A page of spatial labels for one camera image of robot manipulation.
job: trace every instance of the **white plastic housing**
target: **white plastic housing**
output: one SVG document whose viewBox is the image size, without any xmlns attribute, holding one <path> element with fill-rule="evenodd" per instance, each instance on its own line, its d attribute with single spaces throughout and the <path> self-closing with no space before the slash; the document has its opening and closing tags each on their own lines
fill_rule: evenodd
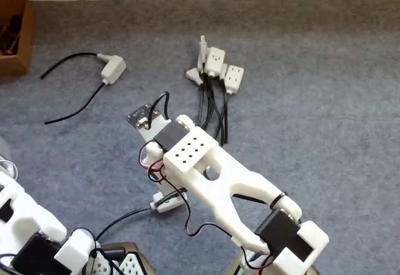
<svg viewBox="0 0 400 275">
<path fill-rule="evenodd" d="M 182 196 L 188 200 L 188 197 L 186 196 L 185 192 L 181 193 Z M 161 200 L 164 197 L 164 195 L 162 194 L 162 192 L 158 192 L 157 194 L 154 194 L 152 197 L 152 203 L 150 203 L 151 209 L 154 211 L 157 211 L 158 213 L 162 214 L 165 213 L 166 211 L 170 211 L 174 208 L 177 208 L 183 204 L 185 204 L 185 202 L 183 201 L 181 196 L 177 196 L 175 198 L 172 198 L 164 203 L 162 203 L 160 206 L 155 207 L 154 203 L 156 203 L 157 201 Z"/>
<path fill-rule="evenodd" d="M 114 84 L 125 71 L 126 63 L 121 56 L 113 55 L 101 71 L 102 81 L 105 84 Z"/>
<path fill-rule="evenodd" d="M 97 256 L 95 258 L 90 257 L 86 264 L 86 275 L 110 275 L 111 274 L 111 266 L 107 259 L 104 256 L 97 252 Z"/>
<path fill-rule="evenodd" d="M 271 268 L 276 269 L 276 274 L 278 275 L 304 275 L 329 242 L 328 235 L 312 221 L 302 223 L 297 234 L 301 236 L 314 251 L 305 261 L 301 261 L 292 251 L 288 248 L 284 248 L 275 258 L 272 264 L 273 267 Z"/>
<path fill-rule="evenodd" d="M 47 209 L 38 205 L 6 173 L 0 171 L 0 208 L 11 200 L 14 211 L 8 222 L 0 220 L 0 253 L 18 253 L 32 234 L 41 231 L 54 241 L 65 239 L 67 229 Z"/>
<path fill-rule="evenodd" d="M 62 245 L 54 258 L 70 269 L 72 275 L 78 275 L 88 262 L 89 253 L 95 245 L 93 237 L 87 231 L 77 229 Z"/>
<path fill-rule="evenodd" d="M 124 261 L 119 265 L 120 270 L 125 275 L 144 275 L 138 257 L 134 253 L 128 253 Z"/>
<path fill-rule="evenodd" d="M 186 71 L 185 74 L 188 79 L 194 81 L 198 86 L 203 84 L 203 80 L 200 78 L 199 71 L 195 67 Z"/>
<path fill-rule="evenodd" d="M 217 223 L 232 235 L 235 244 L 269 253 L 268 245 L 242 223 L 231 196 L 242 194 L 271 204 L 282 193 L 280 189 L 244 167 L 200 127 L 193 128 L 164 155 L 164 165 L 168 174 L 176 176 L 182 186 L 211 207 Z M 207 166 L 219 174 L 216 180 L 203 176 Z M 295 220 L 301 217 L 300 207 L 290 197 L 282 197 L 275 207 L 284 208 Z"/>
<path fill-rule="evenodd" d="M 225 79 L 225 74 L 226 74 L 226 70 L 228 69 L 228 65 L 227 64 L 223 64 L 222 65 L 222 69 L 221 69 L 221 73 L 219 74 L 219 80 L 224 80 Z"/>
<path fill-rule="evenodd" d="M 228 94 L 236 94 L 242 81 L 244 69 L 242 67 L 229 66 L 225 74 L 225 88 Z"/>
<path fill-rule="evenodd" d="M 211 47 L 207 54 L 206 66 L 204 72 L 210 77 L 216 77 L 221 73 L 225 58 L 225 51 Z"/>
</svg>

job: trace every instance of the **grey carpet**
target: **grey carpet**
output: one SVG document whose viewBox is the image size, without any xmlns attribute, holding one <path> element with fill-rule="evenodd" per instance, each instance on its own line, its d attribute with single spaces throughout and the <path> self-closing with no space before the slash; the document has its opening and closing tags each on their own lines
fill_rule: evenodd
<svg viewBox="0 0 400 275">
<path fill-rule="evenodd" d="M 95 233 L 148 205 L 156 188 L 136 157 L 143 143 L 125 115 L 171 92 L 170 114 L 195 116 L 200 34 L 244 66 L 230 102 L 226 149 L 265 174 L 331 239 L 322 274 L 399 274 L 400 2 L 383 0 L 151 0 L 38 2 L 28 75 L 0 85 L 0 135 L 20 183 L 67 227 Z M 76 51 L 119 54 L 129 70 L 80 115 L 102 64 Z M 212 219 L 192 194 L 192 228 Z M 262 205 L 235 201 L 255 229 Z M 135 241 L 159 274 L 224 274 L 238 249 L 223 233 L 183 231 L 185 210 L 142 213 L 104 242 Z"/>
</svg>

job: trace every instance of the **white connector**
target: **white connector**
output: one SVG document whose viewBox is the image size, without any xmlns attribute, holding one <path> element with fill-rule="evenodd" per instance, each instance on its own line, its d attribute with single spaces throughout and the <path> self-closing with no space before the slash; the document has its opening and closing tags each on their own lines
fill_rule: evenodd
<svg viewBox="0 0 400 275">
<path fill-rule="evenodd" d="M 126 69 L 126 63 L 121 56 L 97 54 L 97 58 L 104 61 L 106 66 L 101 71 L 102 81 L 105 84 L 114 84 Z"/>
<path fill-rule="evenodd" d="M 200 36 L 200 42 L 199 42 L 199 57 L 197 58 L 197 70 L 200 73 L 203 73 L 203 65 L 206 62 L 207 58 L 207 42 L 206 38 L 204 36 Z"/>
<path fill-rule="evenodd" d="M 195 67 L 186 71 L 186 77 L 191 81 L 194 81 L 198 86 L 203 84 L 203 80 L 200 78 L 199 71 Z"/>
<path fill-rule="evenodd" d="M 244 69 L 230 65 L 226 71 L 224 82 L 228 94 L 236 94 L 242 81 Z"/>
<path fill-rule="evenodd" d="M 215 47 L 209 48 L 204 72 L 207 73 L 210 77 L 216 77 L 220 75 L 224 64 L 224 58 L 224 50 Z"/>
<path fill-rule="evenodd" d="M 206 56 L 207 56 L 207 42 L 206 38 L 204 36 L 200 36 L 200 57 L 201 57 L 201 62 L 205 63 L 206 62 Z"/>
<path fill-rule="evenodd" d="M 228 69 L 228 65 L 227 64 L 223 64 L 222 65 L 222 69 L 221 69 L 221 73 L 219 75 L 219 80 L 224 80 L 225 79 L 225 74 L 226 74 L 226 70 Z"/>
</svg>

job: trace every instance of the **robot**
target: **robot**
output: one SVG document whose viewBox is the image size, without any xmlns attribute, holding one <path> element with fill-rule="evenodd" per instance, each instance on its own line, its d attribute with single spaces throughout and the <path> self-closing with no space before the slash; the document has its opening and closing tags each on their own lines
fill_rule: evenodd
<svg viewBox="0 0 400 275">
<path fill-rule="evenodd" d="M 202 36 L 197 68 L 186 76 L 200 85 L 200 73 L 224 80 L 226 91 L 238 91 L 244 69 L 224 64 L 225 52 L 207 47 Z M 156 109 L 166 97 L 164 115 Z M 231 237 L 242 251 L 228 275 L 313 275 L 313 263 L 329 242 L 314 222 L 301 222 L 301 208 L 263 175 L 253 172 L 225 151 L 190 117 L 168 118 L 169 94 L 145 104 L 127 116 L 144 139 L 139 163 L 154 181 L 157 193 L 151 209 L 157 213 L 185 205 L 189 212 L 185 231 L 196 236 L 204 226 L 214 226 Z M 213 169 L 219 174 L 209 180 Z M 119 259 L 101 247 L 86 228 L 67 232 L 63 224 L 18 184 L 18 170 L 0 139 L 0 274 L 108 275 L 147 274 L 135 252 Z M 196 194 L 215 222 L 189 231 L 188 192 Z M 237 196 L 264 203 L 270 215 L 252 232 L 242 223 L 231 201 Z"/>
</svg>

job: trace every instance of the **black cable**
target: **black cable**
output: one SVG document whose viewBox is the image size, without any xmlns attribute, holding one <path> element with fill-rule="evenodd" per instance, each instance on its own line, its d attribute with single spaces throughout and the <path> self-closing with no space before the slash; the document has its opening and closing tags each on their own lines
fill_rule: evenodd
<svg viewBox="0 0 400 275">
<path fill-rule="evenodd" d="M 203 118 L 203 106 L 204 106 L 204 83 L 201 85 L 201 94 L 199 101 L 199 112 L 197 114 L 197 126 L 201 125 L 201 120 Z"/>
<path fill-rule="evenodd" d="M 219 124 L 222 124 L 223 123 L 223 117 L 221 116 L 221 113 L 218 110 L 217 104 L 215 102 L 215 97 L 211 94 L 210 91 L 206 91 L 206 92 L 207 92 L 207 96 L 208 96 L 209 100 L 211 100 L 211 103 L 214 106 L 214 110 L 215 110 L 215 112 L 217 114 Z M 220 145 L 221 146 L 224 144 L 224 141 L 225 141 L 224 132 L 221 130 L 221 141 L 220 141 Z"/>
<path fill-rule="evenodd" d="M 86 106 L 89 105 L 89 103 L 93 100 L 93 98 L 95 97 L 95 95 L 103 88 L 103 86 L 105 86 L 105 83 L 104 83 L 104 82 L 102 82 L 102 83 L 100 84 L 100 86 L 99 86 L 99 87 L 95 90 L 95 92 L 92 94 L 92 96 L 90 96 L 89 100 L 85 103 L 85 105 L 84 105 L 83 107 L 81 107 L 80 109 L 78 109 L 78 110 L 77 110 L 76 112 L 74 112 L 73 114 L 70 114 L 70 115 L 65 116 L 65 117 L 60 117 L 60 118 L 55 119 L 55 120 L 52 120 L 52 121 L 46 121 L 46 122 L 44 122 L 44 124 L 45 124 L 45 125 L 53 124 L 53 123 L 57 123 L 57 122 L 60 122 L 60 121 L 63 121 L 63 120 L 66 120 L 66 119 L 69 119 L 69 118 L 72 118 L 72 117 L 76 116 L 76 115 L 79 114 L 81 111 L 83 111 L 83 110 L 86 108 Z"/>
<path fill-rule="evenodd" d="M 182 187 L 181 189 L 179 189 L 179 191 L 181 192 L 181 193 L 185 193 L 185 192 L 187 192 L 188 190 L 187 189 L 185 189 L 184 187 Z M 159 201 L 157 201 L 157 202 L 155 202 L 154 203 L 154 207 L 155 208 L 158 208 L 160 205 L 162 205 L 162 204 L 164 204 L 165 202 L 167 202 L 167 201 L 169 201 L 169 200 L 171 200 L 171 199 L 173 199 L 173 198 L 176 198 L 176 197 L 179 197 L 179 194 L 177 193 L 177 192 L 170 192 L 169 194 L 167 194 L 167 195 L 165 195 L 162 199 L 160 199 Z"/>
<path fill-rule="evenodd" d="M 226 97 L 224 97 L 224 120 L 225 120 L 225 144 L 228 143 L 228 102 L 229 102 L 229 98 L 231 97 L 231 95 L 226 94 Z"/>
<path fill-rule="evenodd" d="M 252 270 L 262 270 L 262 269 L 265 269 L 265 268 L 269 267 L 269 266 L 272 265 L 273 262 L 274 262 L 274 260 L 272 260 L 271 262 L 267 262 L 265 265 L 263 265 L 263 266 L 261 266 L 261 267 L 253 267 L 253 266 L 249 263 L 249 261 L 248 261 L 248 257 L 246 256 L 246 250 L 244 250 L 243 246 L 241 246 L 240 248 L 241 248 L 242 251 L 243 251 L 243 254 L 244 254 L 244 261 L 246 262 L 246 265 L 247 265 L 247 267 L 248 267 L 249 269 L 252 269 Z M 268 260 L 269 258 L 273 258 L 273 255 L 270 254 L 270 255 L 267 257 L 267 260 Z"/>
<path fill-rule="evenodd" d="M 93 53 L 93 52 L 78 52 L 78 53 L 74 53 L 71 54 L 67 57 L 64 57 L 63 59 L 59 60 L 58 62 L 56 62 L 55 64 L 53 64 L 49 69 L 47 69 L 46 72 L 44 72 L 41 76 L 40 79 L 44 79 L 52 70 L 56 69 L 60 64 L 62 64 L 63 62 L 71 59 L 71 58 L 75 58 L 77 56 L 97 56 L 97 53 Z"/>
<path fill-rule="evenodd" d="M 125 220 L 126 218 L 129 218 L 135 214 L 141 213 L 143 211 L 149 211 L 151 208 L 150 207 L 142 207 L 139 209 L 135 209 L 134 211 L 131 211 L 125 215 L 123 215 L 122 217 L 119 217 L 118 219 L 116 219 L 115 221 L 113 221 L 112 223 L 110 223 L 109 225 L 107 225 L 96 237 L 96 241 L 98 241 L 104 233 L 106 233 L 106 231 L 108 231 L 110 228 L 112 228 L 114 225 L 116 225 L 117 223 Z"/>
<path fill-rule="evenodd" d="M 220 130 L 224 130 L 224 144 L 228 143 L 228 102 L 229 102 L 230 95 L 224 93 L 224 100 L 222 104 L 222 118 L 225 121 L 225 124 L 220 122 L 218 124 L 217 130 L 214 134 L 214 137 L 216 138 L 219 134 Z"/>
<path fill-rule="evenodd" d="M 213 90 L 213 87 L 211 86 L 211 82 L 208 81 L 206 74 L 203 76 L 203 78 L 204 78 L 203 81 L 204 81 L 204 87 L 205 87 L 204 91 L 207 94 L 207 117 L 206 117 L 205 122 L 201 125 L 201 128 L 206 130 L 207 126 L 208 126 L 209 122 L 211 121 L 211 118 L 214 114 L 214 106 L 209 98 L 209 93 L 214 94 L 214 90 Z"/>
<path fill-rule="evenodd" d="M 12 269 L 11 267 L 7 267 L 5 264 L 3 264 L 1 262 L 2 258 L 7 258 L 9 256 L 16 256 L 16 255 L 11 254 L 11 253 L 6 253 L 6 254 L 0 255 L 0 270 L 4 271 L 5 273 L 10 274 L 10 275 L 24 275 L 24 274 L 18 272 L 17 270 Z"/>
<path fill-rule="evenodd" d="M 155 102 L 152 104 L 152 106 L 150 107 L 149 110 L 149 116 L 147 117 L 147 125 L 148 125 L 148 129 L 151 128 L 151 122 L 153 120 L 153 112 L 158 104 L 158 102 L 160 102 L 160 100 L 165 97 L 165 102 L 164 102 L 164 116 L 166 119 L 169 119 L 168 116 L 168 101 L 169 101 L 169 92 L 163 92 L 158 98 L 157 100 L 155 100 Z"/>
</svg>

